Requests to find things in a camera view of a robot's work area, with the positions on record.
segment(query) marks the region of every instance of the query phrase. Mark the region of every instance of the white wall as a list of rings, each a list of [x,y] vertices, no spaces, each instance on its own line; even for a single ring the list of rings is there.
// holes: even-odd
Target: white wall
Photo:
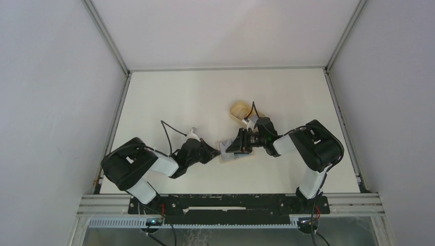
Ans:
[[[94,0],[134,69],[325,66],[358,0]]]
[[[435,2],[369,1],[332,71],[398,245],[435,242]]]
[[[124,75],[80,1],[2,1],[0,240],[65,245]]]

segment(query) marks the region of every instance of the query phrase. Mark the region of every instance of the black cable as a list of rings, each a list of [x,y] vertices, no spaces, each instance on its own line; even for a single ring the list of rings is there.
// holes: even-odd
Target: black cable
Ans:
[[[156,241],[157,243],[159,243],[161,246],[167,246],[166,244],[162,243],[160,240],[158,240],[156,237],[154,237],[153,235],[147,233],[147,236],[149,236],[151,239],[153,239],[154,241]]]
[[[247,120],[249,118],[249,116],[251,115],[253,109],[254,109],[254,104],[252,104],[251,111],[249,111],[249,114],[246,115],[246,117],[244,118],[245,120]]]
[[[326,243],[328,246],[331,246],[331,245],[329,245],[329,243],[328,243],[328,241],[326,240],[326,238],[324,238],[322,235],[320,235],[320,233],[316,232],[316,234],[317,234],[319,237],[321,237],[321,238],[323,239],[323,241],[325,241],[325,243]]]
[[[317,202],[317,197],[318,197],[318,195],[319,195],[319,192],[320,192],[320,188],[319,188],[319,189],[317,190],[317,192],[315,193],[315,196],[314,196],[314,204],[313,204],[313,209],[312,209],[312,212],[311,212],[311,218],[310,218],[310,224],[311,224],[311,238],[312,238],[312,240],[313,240],[313,244],[314,244],[314,246],[317,246],[317,243],[315,242],[315,239],[314,239],[313,216],[314,216],[315,203]]]
[[[172,223],[169,221],[169,219],[166,218],[165,215],[163,215],[163,214],[157,212],[156,210],[154,210],[154,209],[152,209],[152,208],[146,206],[145,204],[143,204],[143,206],[146,207],[147,209],[149,209],[149,210],[151,210],[151,211],[157,213],[158,215],[162,216],[165,220],[167,220],[167,221],[169,222],[169,225],[170,225],[171,228],[172,228],[172,233],[174,234],[174,245],[176,246],[176,233],[175,233],[175,228],[174,228],[174,226],[172,225]]]
[[[275,137],[282,137],[282,135],[276,135],[276,134],[274,134],[274,133],[271,133],[265,126],[264,126],[264,124],[263,124],[263,122],[261,121],[261,117],[260,117],[260,115],[258,114],[258,111],[257,111],[257,108],[255,107],[255,103],[254,103],[254,101],[252,101],[252,107],[254,108],[254,110],[255,110],[255,113],[257,114],[257,116],[258,116],[258,120],[260,121],[260,124],[264,127],[264,129],[266,129],[266,131],[267,132],[269,132],[272,136],[275,136]]]
[[[160,120],[160,123],[162,123],[163,130],[165,130],[166,137],[168,138],[168,142],[169,142],[169,156],[170,156],[170,155],[173,154],[173,153],[172,153],[172,144],[171,144],[171,140],[169,139],[168,131],[166,131],[166,127],[165,127],[165,125],[169,126],[169,128],[171,128],[171,129],[173,129],[174,131],[176,131],[176,132],[178,132],[178,133],[184,135],[185,137],[187,136],[187,134],[182,133],[182,132],[180,132],[179,130],[175,129],[174,127],[168,125],[168,124],[167,124],[166,122],[164,122],[163,120]]]

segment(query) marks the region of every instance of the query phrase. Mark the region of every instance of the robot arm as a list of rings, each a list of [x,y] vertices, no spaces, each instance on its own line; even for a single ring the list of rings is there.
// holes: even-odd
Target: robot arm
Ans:
[[[296,194],[313,199],[321,191],[326,173],[343,158],[343,145],[319,121],[312,120],[284,135],[278,135],[268,117],[245,119],[247,128],[240,128],[234,142],[228,147],[230,153],[250,153],[252,147],[263,147],[266,152],[278,157],[298,150],[307,169]]]
[[[195,131],[196,128],[192,128],[187,134],[186,142],[170,156],[155,151],[135,137],[102,160],[103,172],[119,190],[126,191],[147,204],[156,196],[156,192],[144,179],[146,172],[152,170],[170,178],[178,178],[191,165],[197,162],[206,164],[220,154],[199,138]]]

